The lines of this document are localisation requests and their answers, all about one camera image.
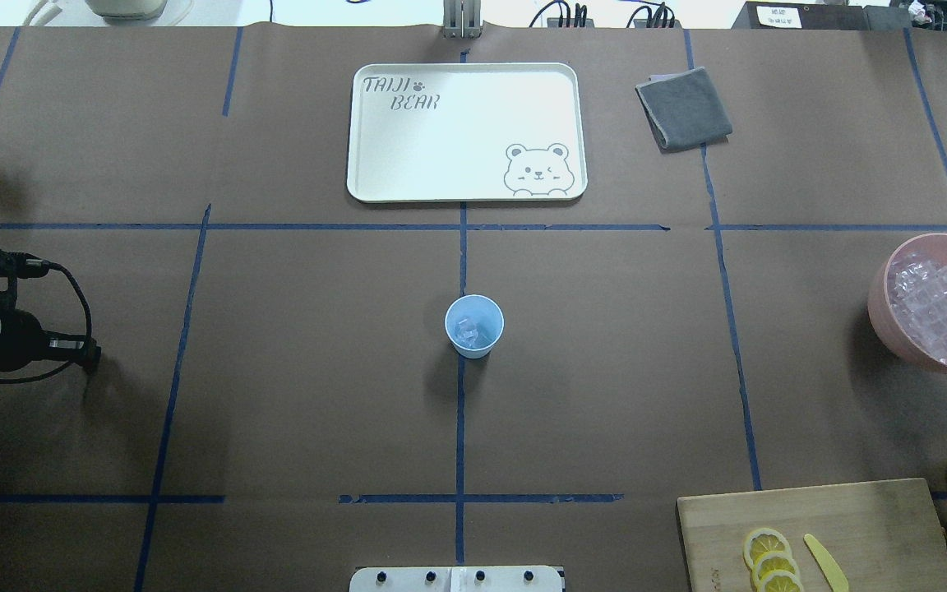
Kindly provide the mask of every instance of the plastic knife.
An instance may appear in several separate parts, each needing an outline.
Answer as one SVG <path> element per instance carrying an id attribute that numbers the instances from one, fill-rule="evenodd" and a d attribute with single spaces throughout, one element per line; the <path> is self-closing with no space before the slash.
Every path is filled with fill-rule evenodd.
<path id="1" fill-rule="evenodd" d="M 819 565 L 820 570 L 824 572 L 824 578 L 828 581 L 831 591 L 850 592 L 850 582 L 846 581 L 846 574 L 838 568 L 838 563 L 827 548 L 824 548 L 824 545 L 820 544 L 820 541 L 812 534 L 804 536 L 803 540 L 809 552 L 813 554 L 813 558 L 816 559 L 816 565 Z"/>

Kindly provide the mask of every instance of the tray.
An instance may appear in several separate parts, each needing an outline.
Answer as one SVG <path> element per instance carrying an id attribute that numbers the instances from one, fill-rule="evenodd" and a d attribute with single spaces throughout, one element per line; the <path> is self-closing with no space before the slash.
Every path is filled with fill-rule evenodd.
<path id="1" fill-rule="evenodd" d="M 947 552 L 924 479 L 680 497 L 692 592 L 751 591 L 748 532 L 771 527 L 792 544 L 807 591 L 829 590 L 803 543 L 813 534 L 861 592 L 947 592 Z"/>
<path id="2" fill-rule="evenodd" d="M 346 187 L 365 202 L 575 199 L 575 72 L 560 63 L 369 64 L 353 76 Z"/>

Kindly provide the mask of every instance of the pink bowl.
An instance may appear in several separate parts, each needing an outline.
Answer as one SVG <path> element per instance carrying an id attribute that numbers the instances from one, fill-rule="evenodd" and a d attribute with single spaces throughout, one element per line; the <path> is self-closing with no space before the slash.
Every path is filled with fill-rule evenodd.
<path id="1" fill-rule="evenodd" d="M 911 340 L 911 337 L 899 325 L 897 317 L 894 317 L 894 310 L 890 307 L 887 272 L 894 259 L 910 252 L 920 252 L 940 265 L 947 266 L 947 234 L 930 233 L 916 236 L 905 241 L 905 244 L 890 255 L 890 258 L 879 269 L 879 273 L 875 274 L 875 279 L 872 280 L 871 289 L 868 292 L 868 317 L 871 319 L 872 327 L 875 328 L 875 333 L 891 352 L 918 367 L 933 372 L 947 373 L 947 364 L 930 356 L 916 344 L 916 341 Z"/>

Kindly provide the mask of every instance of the folded cloth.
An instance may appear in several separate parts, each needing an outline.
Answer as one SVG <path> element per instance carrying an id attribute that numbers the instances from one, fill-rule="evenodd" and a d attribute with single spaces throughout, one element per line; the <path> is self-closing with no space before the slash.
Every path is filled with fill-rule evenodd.
<path id="1" fill-rule="evenodd" d="M 651 76 L 648 82 L 635 86 L 635 91 L 663 150 L 689 150 L 732 134 L 733 125 L 703 67 Z"/>

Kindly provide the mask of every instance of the lemon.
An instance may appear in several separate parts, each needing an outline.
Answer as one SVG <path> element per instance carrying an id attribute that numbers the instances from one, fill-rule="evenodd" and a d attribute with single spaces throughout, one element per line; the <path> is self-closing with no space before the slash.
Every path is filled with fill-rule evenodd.
<path id="1" fill-rule="evenodd" d="M 758 592 L 803 592 L 799 576 L 785 570 L 774 570 L 763 576 Z"/>
<path id="2" fill-rule="evenodd" d="M 800 577 L 799 566 L 787 551 L 770 551 L 760 555 L 755 568 L 751 569 L 751 581 L 755 582 L 755 587 L 758 587 L 759 582 L 771 571 L 786 571 Z"/>
<path id="3" fill-rule="evenodd" d="M 770 551 L 783 551 L 792 554 L 792 546 L 784 535 L 771 528 L 754 529 L 744 539 L 744 563 L 747 569 L 755 569 L 759 557 Z"/>

